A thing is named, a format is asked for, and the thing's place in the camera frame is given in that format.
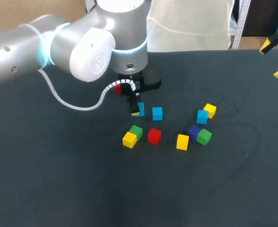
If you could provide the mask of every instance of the block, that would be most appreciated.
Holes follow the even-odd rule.
[[[207,131],[206,129],[202,129],[201,132],[197,135],[197,141],[205,146],[210,141],[211,135],[211,132]]]
[[[208,118],[212,119],[216,111],[216,106],[207,103],[203,110],[207,111]]]
[[[189,136],[179,134],[177,140],[177,149],[187,150],[188,142]]]
[[[122,88],[121,88],[121,84],[117,84],[115,87],[114,87],[114,91],[117,95],[121,95],[122,94]]]
[[[136,117],[144,117],[145,116],[145,108],[144,108],[144,103],[138,103],[140,113]]]
[[[135,125],[131,127],[129,132],[137,136],[137,141],[139,141],[143,135],[143,129]]]
[[[197,141],[197,135],[201,132],[202,129],[193,125],[188,129],[187,134],[189,135],[189,139],[191,141]]]
[[[124,146],[133,148],[135,143],[137,142],[137,136],[130,132],[127,132],[123,137],[122,142]]]
[[[162,107],[153,107],[152,108],[152,120],[153,121],[162,121],[163,120]]]
[[[205,110],[199,110],[197,112],[197,123],[198,124],[207,124],[208,112]]]
[[[162,132],[157,129],[151,129],[148,133],[148,142],[158,145],[161,140]]]

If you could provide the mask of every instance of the red cube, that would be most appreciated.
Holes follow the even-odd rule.
[[[162,132],[160,130],[151,129],[150,132],[148,133],[148,142],[150,142],[154,145],[158,145],[158,143],[161,140],[161,135],[162,135]]]
[[[121,84],[118,84],[118,85],[114,86],[114,91],[117,95],[122,94]]]

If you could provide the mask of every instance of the white cable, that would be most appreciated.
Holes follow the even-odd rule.
[[[54,97],[61,103],[63,104],[64,106],[66,107],[69,107],[71,109],[74,109],[74,110],[80,110],[80,111],[89,111],[89,110],[94,110],[94,109],[97,109],[103,102],[104,100],[104,97],[105,97],[105,94],[111,89],[113,88],[114,86],[118,85],[118,84],[129,84],[131,86],[131,89],[133,91],[135,91],[135,83],[132,81],[132,80],[129,80],[129,79],[121,79],[121,80],[117,80],[111,84],[109,84],[101,93],[101,97],[99,99],[99,101],[97,102],[97,104],[95,104],[94,106],[91,106],[91,107],[77,107],[77,106],[74,106],[74,105],[70,105],[69,103],[63,101],[57,94],[57,92],[55,91],[54,89],[54,86],[53,84],[51,83],[48,75],[44,72],[44,70],[38,70],[42,76],[45,78],[51,92],[53,93]]]

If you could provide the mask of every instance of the yellow cube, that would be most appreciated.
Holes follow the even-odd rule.
[[[137,142],[137,135],[134,135],[130,132],[126,133],[122,139],[123,145],[128,148],[133,148]]]
[[[178,141],[177,141],[177,149],[187,150],[188,141],[189,141],[189,136],[179,134]]]
[[[208,118],[212,119],[216,111],[216,106],[207,103],[204,110],[208,112]]]

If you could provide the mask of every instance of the led light ring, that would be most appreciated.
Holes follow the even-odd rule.
[[[22,25],[19,25],[19,27],[20,26],[27,26],[27,27],[31,28],[39,36],[39,39],[40,39],[42,45],[44,45],[44,39],[42,38],[41,33],[39,32],[39,30],[36,27],[32,26],[31,24],[22,24]],[[42,69],[46,67],[47,62],[48,62],[48,58],[44,55],[44,64],[42,66]]]
[[[53,62],[53,60],[52,60],[52,58],[51,58],[51,56],[50,56],[50,48],[51,48],[51,46],[52,46],[53,40],[54,40],[55,36],[57,35],[57,33],[60,32],[61,29],[64,28],[65,26],[67,26],[67,25],[70,25],[70,23],[61,24],[61,25],[59,25],[59,26],[55,29],[55,31],[54,31],[53,34],[52,34],[52,38],[50,39],[49,46],[47,47],[47,53],[46,53],[46,54],[47,54],[47,57],[48,57],[49,61],[50,61],[53,65],[55,65],[55,63]]]
[[[141,48],[143,48],[145,45],[147,44],[147,38],[145,39],[145,41],[138,47],[134,48],[134,49],[131,49],[131,50],[117,50],[117,49],[113,49],[112,51],[113,52],[116,52],[116,53],[124,53],[124,54],[130,54],[130,53],[133,53],[133,52],[136,52],[138,50],[140,50]]]

